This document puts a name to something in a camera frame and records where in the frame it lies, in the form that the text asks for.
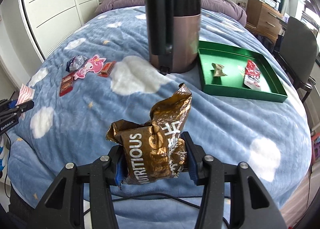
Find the blue silver snack bag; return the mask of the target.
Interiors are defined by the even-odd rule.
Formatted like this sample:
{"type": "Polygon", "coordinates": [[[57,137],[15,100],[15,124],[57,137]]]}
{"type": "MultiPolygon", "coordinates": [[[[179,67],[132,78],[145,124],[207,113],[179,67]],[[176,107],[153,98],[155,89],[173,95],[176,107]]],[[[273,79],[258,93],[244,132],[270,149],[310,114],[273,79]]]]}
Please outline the blue silver snack bag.
{"type": "Polygon", "coordinates": [[[72,59],[67,62],[66,71],[69,73],[77,72],[80,68],[82,68],[82,66],[84,66],[87,60],[88,58],[84,55],[72,57],[72,59]]]}

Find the purple duvet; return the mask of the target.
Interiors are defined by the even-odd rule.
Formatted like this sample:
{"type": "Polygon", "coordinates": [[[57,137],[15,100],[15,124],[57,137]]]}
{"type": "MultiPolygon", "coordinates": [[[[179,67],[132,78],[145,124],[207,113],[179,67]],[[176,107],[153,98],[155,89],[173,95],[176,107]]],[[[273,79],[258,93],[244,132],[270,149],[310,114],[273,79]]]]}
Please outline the purple duvet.
{"type": "MultiPolygon", "coordinates": [[[[111,11],[113,9],[143,6],[144,0],[104,0],[95,10],[95,15],[111,11]]],[[[247,22],[246,12],[236,3],[230,0],[201,0],[201,8],[223,13],[245,27],[247,22]]]]}

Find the wooden drawer cabinet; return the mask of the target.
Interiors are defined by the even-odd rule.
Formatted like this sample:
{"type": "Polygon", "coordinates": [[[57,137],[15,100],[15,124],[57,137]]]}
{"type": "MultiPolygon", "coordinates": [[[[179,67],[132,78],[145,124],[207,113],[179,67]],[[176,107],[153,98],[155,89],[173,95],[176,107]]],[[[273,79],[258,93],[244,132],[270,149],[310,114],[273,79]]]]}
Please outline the wooden drawer cabinet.
{"type": "Polygon", "coordinates": [[[283,15],[268,4],[259,0],[248,0],[245,28],[252,34],[268,38],[274,45],[281,30],[283,15]]]}

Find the dark grey chair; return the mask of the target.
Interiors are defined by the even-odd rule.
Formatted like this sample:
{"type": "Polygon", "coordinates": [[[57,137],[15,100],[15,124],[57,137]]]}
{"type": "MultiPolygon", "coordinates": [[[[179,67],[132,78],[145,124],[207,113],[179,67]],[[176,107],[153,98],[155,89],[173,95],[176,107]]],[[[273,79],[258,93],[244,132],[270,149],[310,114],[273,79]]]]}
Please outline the dark grey chair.
{"type": "Polygon", "coordinates": [[[305,91],[302,102],[306,101],[316,85],[311,72],[318,53],[317,40],[310,28],[298,19],[289,17],[280,49],[274,51],[273,55],[292,78],[293,87],[305,91]]]}

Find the pink cartoon snack bag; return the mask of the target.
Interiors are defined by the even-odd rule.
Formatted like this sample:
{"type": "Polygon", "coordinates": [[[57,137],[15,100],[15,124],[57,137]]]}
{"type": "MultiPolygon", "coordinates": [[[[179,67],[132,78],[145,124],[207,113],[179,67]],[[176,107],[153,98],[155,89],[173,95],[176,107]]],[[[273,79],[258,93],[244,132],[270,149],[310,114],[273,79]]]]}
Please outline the pink cartoon snack bag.
{"type": "Polygon", "coordinates": [[[104,67],[104,62],[106,61],[106,58],[101,58],[99,55],[94,55],[88,61],[84,64],[82,68],[77,70],[77,72],[74,74],[74,80],[77,79],[84,79],[86,74],[89,72],[93,72],[95,74],[98,74],[104,67]]]}

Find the brown gold snack bag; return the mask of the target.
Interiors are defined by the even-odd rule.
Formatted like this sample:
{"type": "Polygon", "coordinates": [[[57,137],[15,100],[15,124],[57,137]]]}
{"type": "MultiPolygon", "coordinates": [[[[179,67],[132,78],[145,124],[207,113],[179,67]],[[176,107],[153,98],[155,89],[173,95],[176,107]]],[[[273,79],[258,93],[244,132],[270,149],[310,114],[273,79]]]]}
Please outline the brown gold snack bag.
{"type": "Polygon", "coordinates": [[[192,93],[184,83],[169,98],[150,110],[150,120],[136,124],[113,122],[106,139],[124,148],[128,185],[145,185],[179,176],[187,163],[187,150],[181,132],[187,120],[192,93]]]}

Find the black bronze electric kettle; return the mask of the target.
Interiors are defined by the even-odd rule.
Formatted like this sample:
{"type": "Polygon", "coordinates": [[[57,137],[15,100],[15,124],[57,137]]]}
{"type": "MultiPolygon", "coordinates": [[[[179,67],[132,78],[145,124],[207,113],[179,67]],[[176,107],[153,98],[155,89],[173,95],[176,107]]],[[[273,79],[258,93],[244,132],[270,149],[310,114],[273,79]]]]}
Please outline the black bronze electric kettle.
{"type": "Polygon", "coordinates": [[[144,0],[149,61],[163,75],[193,68],[199,46],[201,0],[144,0]]]}

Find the dark red snack packet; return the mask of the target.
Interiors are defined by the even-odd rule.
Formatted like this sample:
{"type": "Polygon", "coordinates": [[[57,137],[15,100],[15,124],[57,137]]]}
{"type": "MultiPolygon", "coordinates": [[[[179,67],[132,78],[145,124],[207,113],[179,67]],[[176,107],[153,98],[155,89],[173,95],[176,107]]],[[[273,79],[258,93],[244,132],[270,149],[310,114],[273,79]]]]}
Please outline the dark red snack packet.
{"type": "Polygon", "coordinates": [[[59,93],[60,97],[72,91],[73,82],[74,82],[74,73],[70,73],[69,75],[63,77],[63,79],[61,80],[61,86],[60,86],[60,93],[59,93]]]}

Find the red white striped packet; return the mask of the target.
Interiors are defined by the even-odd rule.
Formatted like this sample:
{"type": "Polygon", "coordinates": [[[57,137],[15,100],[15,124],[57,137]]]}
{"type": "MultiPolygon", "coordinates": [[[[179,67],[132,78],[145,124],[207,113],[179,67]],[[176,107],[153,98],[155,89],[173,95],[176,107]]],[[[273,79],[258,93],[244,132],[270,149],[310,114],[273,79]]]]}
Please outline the red white striped packet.
{"type": "Polygon", "coordinates": [[[22,84],[19,90],[16,106],[23,106],[23,103],[32,102],[35,90],[25,84],[22,84]]]}

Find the green tray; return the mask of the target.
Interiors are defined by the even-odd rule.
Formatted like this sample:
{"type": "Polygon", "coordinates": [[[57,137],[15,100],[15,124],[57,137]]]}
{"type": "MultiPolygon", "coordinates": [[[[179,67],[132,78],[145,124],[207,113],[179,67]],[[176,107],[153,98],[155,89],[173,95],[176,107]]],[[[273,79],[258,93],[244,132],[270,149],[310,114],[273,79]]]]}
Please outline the green tray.
{"type": "Polygon", "coordinates": [[[244,48],[200,41],[198,48],[199,75],[202,91],[212,96],[236,97],[282,103],[287,99],[285,89],[266,58],[244,48]],[[244,85],[245,67],[248,60],[260,70],[261,90],[244,85]],[[225,68],[224,77],[213,77],[212,63],[225,68]]]}

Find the red clear cake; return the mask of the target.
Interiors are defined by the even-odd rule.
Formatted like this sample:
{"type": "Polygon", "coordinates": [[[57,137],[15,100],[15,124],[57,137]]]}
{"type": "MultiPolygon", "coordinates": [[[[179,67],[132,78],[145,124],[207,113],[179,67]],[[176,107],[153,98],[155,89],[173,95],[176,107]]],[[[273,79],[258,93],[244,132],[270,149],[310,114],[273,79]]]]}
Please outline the red clear cake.
{"type": "Polygon", "coordinates": [[[99,72],[98,76],[105,77],[105,78],[109,77],[109,75],[112,72],[115,64],[116,64],[116,61],[107,62],[104,65],[104,67],[101,69],[101,71],[99,72]]]}

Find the gold wrapped candy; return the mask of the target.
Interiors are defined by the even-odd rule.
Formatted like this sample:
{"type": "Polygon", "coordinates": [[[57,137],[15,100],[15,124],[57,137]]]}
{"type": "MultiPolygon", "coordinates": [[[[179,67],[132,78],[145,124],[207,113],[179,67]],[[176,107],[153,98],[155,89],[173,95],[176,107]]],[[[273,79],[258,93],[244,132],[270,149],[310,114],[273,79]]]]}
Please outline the gold wrapped candy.
{"type": "Polygon", "coordinates": [[[214,69],[213,77],[224,77],[224,76],[227,76],[227,74],[225,74],[223,72],[223,69],[225,68],[223,65],[212,63],[212,67],[214,69]]]}

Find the white wardrobe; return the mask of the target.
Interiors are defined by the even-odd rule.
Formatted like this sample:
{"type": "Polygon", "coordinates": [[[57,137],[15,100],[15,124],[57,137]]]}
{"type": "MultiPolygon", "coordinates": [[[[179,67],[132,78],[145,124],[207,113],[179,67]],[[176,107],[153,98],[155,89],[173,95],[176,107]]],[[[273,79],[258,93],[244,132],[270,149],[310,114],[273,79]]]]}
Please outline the white wardrobe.
{"type": "Polygon", "coordinates": [[[27,21],[42,57],[94,17],[98,0],[22,0],[27,21]]]}

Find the red white snack packet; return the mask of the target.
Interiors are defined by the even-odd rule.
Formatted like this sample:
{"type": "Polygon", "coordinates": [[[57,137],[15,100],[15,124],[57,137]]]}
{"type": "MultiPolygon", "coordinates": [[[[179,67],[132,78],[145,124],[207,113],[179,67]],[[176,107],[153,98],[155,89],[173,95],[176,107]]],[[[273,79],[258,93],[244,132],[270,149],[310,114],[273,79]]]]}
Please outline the red white snack packet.
{"type": "Polygon", "coordinates": [[[244,85],[252,90],[260,91],[260,74],[256,63],[249,59],[245,67],[244,85]]]}

